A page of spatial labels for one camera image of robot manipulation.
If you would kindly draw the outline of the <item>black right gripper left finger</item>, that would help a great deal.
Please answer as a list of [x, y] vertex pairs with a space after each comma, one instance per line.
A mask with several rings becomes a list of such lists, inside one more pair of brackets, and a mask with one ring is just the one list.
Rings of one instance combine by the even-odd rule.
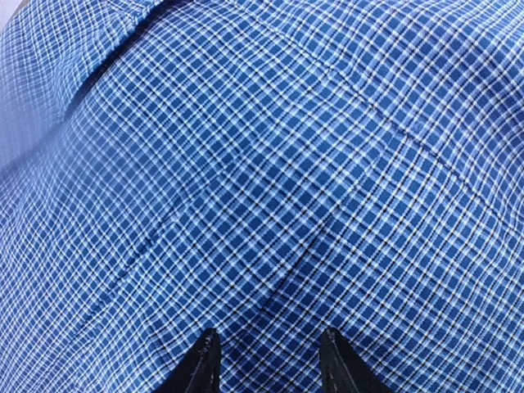
[[219, 393], [222, 350], [216, 328], [206, 328], [155, 393]]

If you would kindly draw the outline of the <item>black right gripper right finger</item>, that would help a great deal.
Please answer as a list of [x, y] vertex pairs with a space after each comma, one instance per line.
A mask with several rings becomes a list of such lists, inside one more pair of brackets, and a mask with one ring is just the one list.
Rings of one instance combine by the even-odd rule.
[[334, 327], [321, 336], [319, 359], [324, 392], [392, 392]]

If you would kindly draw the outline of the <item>blue checked long sleeve shirt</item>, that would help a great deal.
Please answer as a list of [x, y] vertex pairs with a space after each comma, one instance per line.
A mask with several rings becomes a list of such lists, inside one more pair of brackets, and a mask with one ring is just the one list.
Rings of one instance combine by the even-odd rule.
[[520, 1], [29, 1], [1, 33], [1, 389], [523, 389]]

